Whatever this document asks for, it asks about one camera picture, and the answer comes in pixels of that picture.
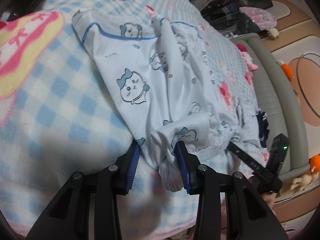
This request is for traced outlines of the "person's right hand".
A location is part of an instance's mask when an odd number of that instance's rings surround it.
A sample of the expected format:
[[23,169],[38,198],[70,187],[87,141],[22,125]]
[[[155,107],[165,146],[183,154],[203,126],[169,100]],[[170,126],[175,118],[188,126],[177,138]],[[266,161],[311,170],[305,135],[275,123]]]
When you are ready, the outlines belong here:
[[272,193],[272,192],[268,192],[268,193],[263,193],[261,195],[261,197],[263,198],[263,200],[266,202],[266,204],[268,205],[268,207],[270,209],[273,208],[274,206],[274,202],[276,200],[276,194]]

